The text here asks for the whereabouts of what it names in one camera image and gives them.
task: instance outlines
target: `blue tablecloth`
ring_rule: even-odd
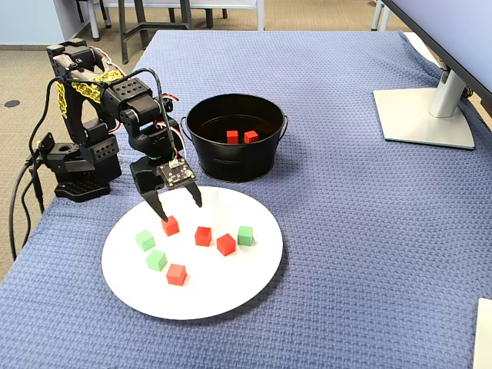
[[[3,281],[0,367],[471,367],[477,300],[492,298],[492,134],[464,101],[476,151],[384,140],[372,91],[440,76],[403,34],[158,32],[138,67],[180,98],[176,118],[228,92],[289,116],[269,175],[198,181],[271,210],[281,266],[247,304],[201,321],[120,302],[101,251],[141,198],[128,170],[138,155],[119,132],[111,195],[55,199]]]

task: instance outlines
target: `monitor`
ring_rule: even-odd
[[[384,137],[455,148],[474,148],[457,103],[465,85],[492,105],[491,0],[384,0],[443,60],[437,88],[375,91]]]

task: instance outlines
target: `black metal bucket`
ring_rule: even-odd
[[[193,141],[206,175],[220,181],[245,182],[273,168],[288,118],[269,100],[230,94],[214,96],[195,105],[186,117],[186,126],[191,134],[188,139]],[[227,143],[227,131],[238,131],[238,144]],[[243,143],[247,131],[256,131],[258,141]]]

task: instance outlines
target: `red cube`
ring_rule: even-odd
[[[217,239],[217,249],[224,256],[228,256],[231,252],[236,251],[236,240],[229,233],[226,233]]]
[[[212,241],[212,230],[207,227],[198,227],[194,234],[194,243],[197,246],[210,246]]]
[[[182,286],[186,279],[186,267],[184,265],[171,264],[166,277],[169,284]]]
[[[228,144],[238,144],[239,134],[238,131],[228,131]]]
[[[258,141],[258,133],[255,131],[249,131],[244,133],[244,143],[250,144],[252,142]]]
[[[164,232],[168,237],[179,232],[179,224],[174,216],[168,217],[168,221],[161,220],[161,223],[162,229],[164,229]]]

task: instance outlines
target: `monitor stand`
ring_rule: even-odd
[[[454,71],[437,88],[375,90],[384,138],[451,148],[474,149],[470,126],[457,107],[465,83]]]

